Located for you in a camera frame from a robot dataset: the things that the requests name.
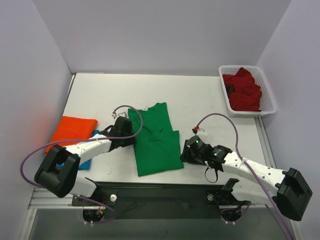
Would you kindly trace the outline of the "green t-shirt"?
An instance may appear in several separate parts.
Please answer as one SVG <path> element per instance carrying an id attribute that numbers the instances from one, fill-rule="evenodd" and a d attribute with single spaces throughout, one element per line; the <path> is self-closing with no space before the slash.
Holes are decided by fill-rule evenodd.
<path id="1" fill-rule="evenodd" d="M 135 137 L 136 144 L 133 146 L 139 177 L 184 168 L 180 160 L 180 133 L 172 128 L 165 102 L 138 111 L 129 109 L 128 118 L 135 133 L 143 120 L 142 129 Z"/>

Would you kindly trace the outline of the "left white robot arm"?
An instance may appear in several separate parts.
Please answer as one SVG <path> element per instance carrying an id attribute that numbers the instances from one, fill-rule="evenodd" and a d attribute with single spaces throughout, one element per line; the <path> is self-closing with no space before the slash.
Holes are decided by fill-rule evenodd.
<path id="1" fill-rule="evenodd" d="M 78 176 L 79 166 L 98 155 L 135 143 L 132 121 L 119 116 L 114 125 L 100 131 L 88 141 L 64 147 L 53 145 L 44 157 L 34 180 L 59 198 L 68 194 L 80 195 L 88 205 L 95 206 L 101 201 L 98 184 Z"/>

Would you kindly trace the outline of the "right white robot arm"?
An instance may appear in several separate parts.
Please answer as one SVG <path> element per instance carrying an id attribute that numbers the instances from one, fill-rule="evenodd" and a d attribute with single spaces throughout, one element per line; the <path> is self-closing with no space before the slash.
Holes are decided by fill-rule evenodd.
<path id="1" fill-rule="evenodd" d="M 227 204 L 249 201 L 276 205 L 280 213 L 293 221 L 301 221 L 313 192 L 300 171 L 276 169 L 249 159 L 240 159 L 235 151 L 222 145 L 211 146 L 194 135 L 184 142 L 182 162 L 202 165 L 248 180 L 247 186 L 230 186 L 221 192 Z"/>

